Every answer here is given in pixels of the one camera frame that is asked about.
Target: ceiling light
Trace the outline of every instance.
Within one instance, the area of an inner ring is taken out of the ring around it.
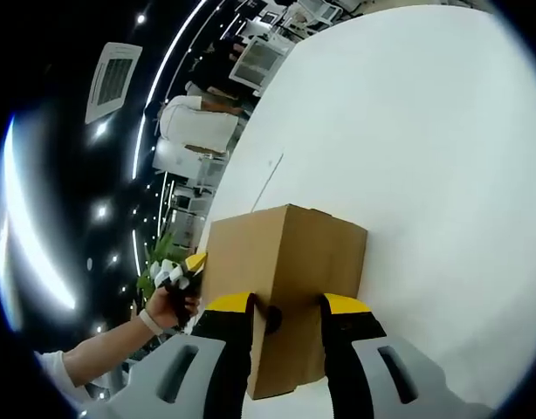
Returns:
[[[96,137],[100,137],[100,136],[103,135],[106,131],[107,131],[107,123],[106,123],[106,122],[101,122],[101,123],[97,126],[97,129],[95,130],[95,136],[96,136]]]
[[[237,29],[237,33],[241,33],[241,31],[243,30],[244,26],[246,25],[247,23],[246,22],[243,22],[243,24],[241,24],[241,26],[239,26],[239,29]]]
[[[171,181],[171,187],[169,188],[169,195],[168,195],[168,199],[169,197],[171,196],[171,199],[173,199],[173,187],[175,186],[175,181]]]
[[[35,272],[34,278],[61,304],[73,309],[76,306],[73,295],[66,288],[62,272],[57,270],[57,260],[46,251],[44,244],[39,240],[25,201],[23,183],[20,181],[14,161],[13,145],[14,120],[10,122],[3,151],[4,190],[6,208],[10,214],[10,233],[14,231],[20,235],[17,243],[21,246],[27,261]]]
[[[146,98],[146,105],[148,106],[152,98],[154,97],[155,88],[157,87],[157,84],[160,81],[161,74],[163,73],[163,70],[165,69],[165,65],[167,64],[169,57],[171,56],[171,53],[175,49],[175,46],[179,42],[179,39],[181,38],[182,34],[187,30],[187,26],[189,26],[192,19],[195,18],[196,13],[206,4],[208,0],[201,0],[199,4],[196,5],[196,7],[190,12],[189,17],[187,17],[187,20],[184,21],[184,23],[181,26],[181,29],[177,32],[175,37],[173,38],[173,41],[171,42],[171,45],[167,49],[167,52],[163,56],[163,61],[160,64],[160,68],[157,69],[157,73],[155,74],[154,82],[152,83],[152,87],[149,89],[148,97]],[[144,124],[146,123],[146,116],[144,113],[142,113],[142,118],[140,120],[140,127],[138,128],[138,134],[136,136],[136,147],[134,148],[134,159],[132,163],[132,178],[133,180],[136,179],[136,171],[138,170],[138,154],[140,153],[140,144],[142,140],[142,135],[144,133]]]
[[[223,35],[220,37],[220,39],[223,39],[225,37],[225,35],[227,35],[227,32],[230,30],[230,27],[233,26],[233,24],[237,21],[237,19],[239,19],[239,13],[237,13],[237,15],[235,16],[235,18],[231,21],[231,23],[229,24],[229,26],[227,27],[227,29],[225,30],[225,32],[223,33]]]
[[[141,275],[140,261],[138,260],[138,249],[136,248],[136,231],[132,230],[132,248],[134,250],[134,262],[136,263],[136,272]]]
[[[107,206],[100,205],[95,209],[95,218],[102,219],[107,215]]]
[[[165,175],[163,176],[163,185],[161,186],[160,210],[159,210],[159,216],[157,219],[157,236],[160,236],[160,231],[161,231],[161,226],[160,226],[161,208],[163,207],[163,194],[165,193],[166,182],[167,182],[167,172],[165,172]]]
[[[0,301],[4,313],[6,314],[8,324],[14,332],[19,332],[22,327],[20,314],[23,310],[18,306],[17,290],[13,282],[10,280],[8,272],[8,236],[9,222],[8,217],[5,216],[2,229],[0,230]]]

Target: human arm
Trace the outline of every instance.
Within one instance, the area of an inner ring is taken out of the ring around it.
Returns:
[[[187,299],[186,307],[192,314],[196,314],[196,299]],[[146,305],[146,311],[162,329],[177,324],[177,317],[168,301],[165,288],[154,292]],[[64,353],[62,361],[66,373],[74,387],[85,385],[121,364],[153,337],[154,333],[142,319],[134,317],[108,332],[84,340],[73,350]]]
[[[233,44],[233,51],[236,51],[240,54],[244,51],[244,46],[241,44]]]
[[[208,93],[215,94],[216,96],[223,96],[225,98],[236,100],[237,97],[231,96],[230,94],[224,92],[223,90],[219,90],[218,88],[214,86],[208,87]]]
[[[222,105],[215,102],[208,102],[207,100],[202,100],[200,110],[208,112],[230,113],[236,116],[243,112],[243,109],[241,109],[240,107]]]
[[[187,144],[184,147],[187,150],[194,151],[195,153],[201,153],[203,155],[217,155],[217,156],[222,156],[223,155],[223,153],[220,153],[219,151],[210,150],[209,148],[204,148],[204,147],[193,146],[191,144]]]

